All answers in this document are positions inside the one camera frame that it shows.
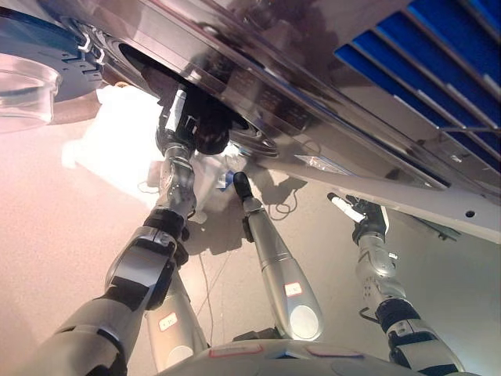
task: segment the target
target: silver leg segment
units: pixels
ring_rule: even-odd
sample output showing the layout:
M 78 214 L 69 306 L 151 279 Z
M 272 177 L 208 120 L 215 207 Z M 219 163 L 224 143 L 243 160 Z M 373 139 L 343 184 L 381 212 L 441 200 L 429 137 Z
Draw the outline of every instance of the silver leg segment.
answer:
M 208 348 L 178 270 L 164 303 L 146 314 L 151 349 L 159 372 Z
M 261 202 L 252 197 L 247 177 L 238 172 L 233 181 L 243 201 L 246 230 L 256 243 L 261 274 L 280 335 L 314 341 L 323 332 L 323 316 L 305 274 Z

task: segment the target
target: transparent plastic dome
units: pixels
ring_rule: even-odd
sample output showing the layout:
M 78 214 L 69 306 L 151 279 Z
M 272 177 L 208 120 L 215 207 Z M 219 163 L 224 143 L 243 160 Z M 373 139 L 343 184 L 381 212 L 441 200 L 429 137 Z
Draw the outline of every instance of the transparent plastic dome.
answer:
M 0 133 L 48 124 L 60 82 L 51 67 L 0 53 Z

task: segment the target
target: cable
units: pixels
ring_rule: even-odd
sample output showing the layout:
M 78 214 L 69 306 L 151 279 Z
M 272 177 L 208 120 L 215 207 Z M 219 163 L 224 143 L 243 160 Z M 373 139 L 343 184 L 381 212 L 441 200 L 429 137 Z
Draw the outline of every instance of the cable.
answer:
M 212 345 L 212 335 L 214 333 L 214 315 L 212 313 L 212 304 L 211 304 L 211 290 L 209 289 L 209 281 L 207 278 L 207 273 L 205 272 L 204 261 L 202 260 L 202 255 L 199 254 L 198 258 L 200 260 L 200 265 L 202 266 L 202 273 L 204 274 L 205 279 L 205 291 L 207 292 L 207 307 L 209 308 L 209 315 L 211 316 L 211 336 L 209 343 Z
M 366 307 L 366 308 L 362 308 L 362 309 L 360 309 L 360 310 L 359 310 L 359 315 L 360 315 L 360 317 L 361 317 L 361 318 L 363 318 L 363 319 L 366 319 L 366 320 L 368 320 L 368 321 L 370 321 L 370 322 L 372 322 L 372 323 L 379 324 L 380 322 L 379 322 L 379 320 L 378 320 L 378 319 L 375 319 L 375 318 L 373 318 L 373 317 L 371 317 L 371 316 L 367 316 L 367 315 L 364 315 L 364 314 L 363 314 L 364 312 L 367 312 L 368 310 L 369 310 L 369 307 Z
M 289 214 L 295 212 L 296 209 L 297 209 L 297 196 L 296 196 L 296 192 L 297 192 L 297 189 L 292 191 L 292 197 L 294 198 L 294 205 L 293 205 L 292 208 L 288 204 L 285 204 L 285 203 L 276 204 L 275 205 L 275 211 L 284 215 L 282 218 L 273 218 L 273 216 L 272 216 L 272 206 L 269 204 L 268 205 L 269 218 L 271 218 L 274 221 L 283 221 L 285 218 L 287 218 L 289 216 Z M 280 205 L 286 207 L 287 210 L 286 211 L 280 210 L 279 209 Z

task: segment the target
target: black cable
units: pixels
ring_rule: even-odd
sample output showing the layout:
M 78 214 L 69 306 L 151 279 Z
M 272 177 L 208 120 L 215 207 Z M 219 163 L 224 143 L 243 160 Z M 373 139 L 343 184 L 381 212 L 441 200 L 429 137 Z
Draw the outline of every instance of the black cable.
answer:
M 366 308 L 362 308 L 362 309 L 360 309 L 360 310 L 359 310 L 359 315 L 360 315 L 360 317 L 361 317 L 361 318 L 363 318 L 363 319 L 366 319 L 366 320 L 368 320 L 368 321 L 371 321 L 371 322 L 373 322 L 373 323 L 379 324 L 380 322 L 379 322 L 379 320 L 378 320 L 378 319 L 375 319 L 375 318 L 373 318 L 373 317 L 371 317 L 371 316 L 367 316 L 367 315 L 364 315 L 364 314 L 363 314 L 364 312 L 367 312 L 368 310 L 369 310 L 369 307 L 366 307 Z

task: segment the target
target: black rubber foot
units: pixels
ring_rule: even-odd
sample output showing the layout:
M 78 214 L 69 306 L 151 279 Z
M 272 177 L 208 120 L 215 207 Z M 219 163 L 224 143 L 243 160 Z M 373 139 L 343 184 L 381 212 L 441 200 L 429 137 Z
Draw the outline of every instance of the black rubber foot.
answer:
M 233 185 L 235 186 L 236 194 L 242 202 L 248 197 L 254 197 L 249 179 L 243 172 L 237 172 L 233 176 Z

